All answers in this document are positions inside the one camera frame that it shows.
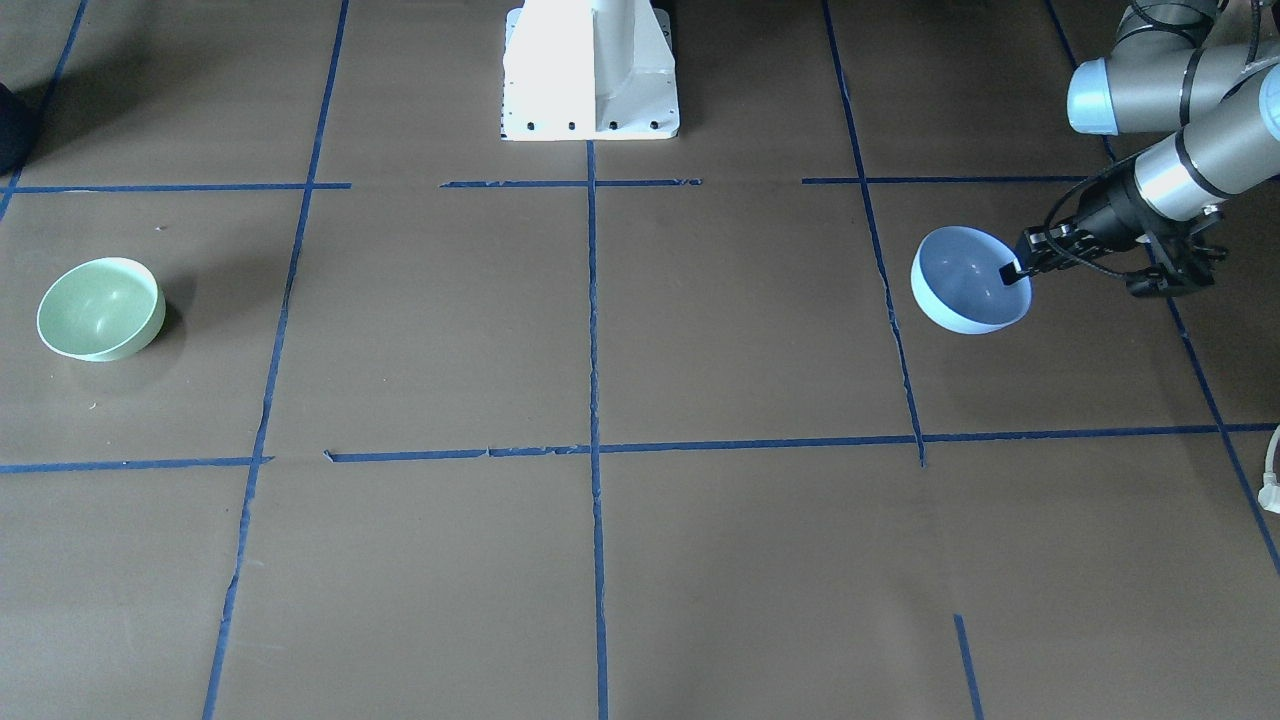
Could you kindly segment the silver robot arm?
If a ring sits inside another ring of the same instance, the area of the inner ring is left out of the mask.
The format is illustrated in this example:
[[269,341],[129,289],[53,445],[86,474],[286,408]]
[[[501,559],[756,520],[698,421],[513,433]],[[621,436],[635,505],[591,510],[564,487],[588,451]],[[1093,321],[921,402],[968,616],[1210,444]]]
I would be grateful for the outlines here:
[[1000,279],[1087,266],[1137,297],[1210,287],[1222,205],[1277,176],[1277,5],[1130,1],[1107,56],[1082,63],[1068,119],[1083,135],[1158,133],[1024,231]]

